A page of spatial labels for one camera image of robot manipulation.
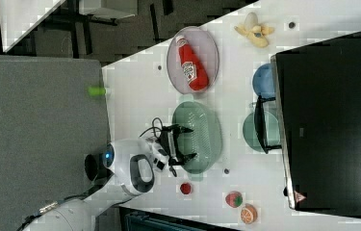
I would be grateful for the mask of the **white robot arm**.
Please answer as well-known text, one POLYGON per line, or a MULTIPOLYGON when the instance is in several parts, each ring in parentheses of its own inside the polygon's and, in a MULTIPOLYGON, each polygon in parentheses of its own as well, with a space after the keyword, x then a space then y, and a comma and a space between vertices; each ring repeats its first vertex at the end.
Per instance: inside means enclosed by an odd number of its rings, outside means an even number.
POLYGON ((53 202, 26 218, 16 231, 94 231, 95 220, 110 207, 148 193, 155 173, 175 171, 195 157, 178 149, 177 139, 192 129, 178 124, 164 126, 159 137, 112 141, 95 156, 97 177, 106 182, 81 196, 53 202))

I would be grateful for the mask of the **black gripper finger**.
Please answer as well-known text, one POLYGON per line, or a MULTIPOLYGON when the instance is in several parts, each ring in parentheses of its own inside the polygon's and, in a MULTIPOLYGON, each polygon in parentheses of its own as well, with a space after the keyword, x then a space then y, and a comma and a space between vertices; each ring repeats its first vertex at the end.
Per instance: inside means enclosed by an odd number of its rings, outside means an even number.
POLYGON ((185 126, 181 126, 179 124, 175 125, 175 133, 176 134, 187 134, 187 133, 192 133, 193 129, 185 127, 185 126))
POLYGON ((185 165, 187 162, 192 160, 195 156, 196 156, 196 153, 187 154, 187 155, 179 154, 177 156, 177 161, 180 165, 185 165))

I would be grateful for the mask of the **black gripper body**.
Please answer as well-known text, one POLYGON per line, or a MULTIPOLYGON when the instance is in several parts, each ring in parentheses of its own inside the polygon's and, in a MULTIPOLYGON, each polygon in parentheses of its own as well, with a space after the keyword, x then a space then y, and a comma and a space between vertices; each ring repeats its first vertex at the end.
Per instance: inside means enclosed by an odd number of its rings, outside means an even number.
POLYGON ((168 154, 168 164, 170 166, 180 166, 180 159, 177 157, 177 138, 180 128, 177 125, 164 126, 160 135, 160 143, 168 154))

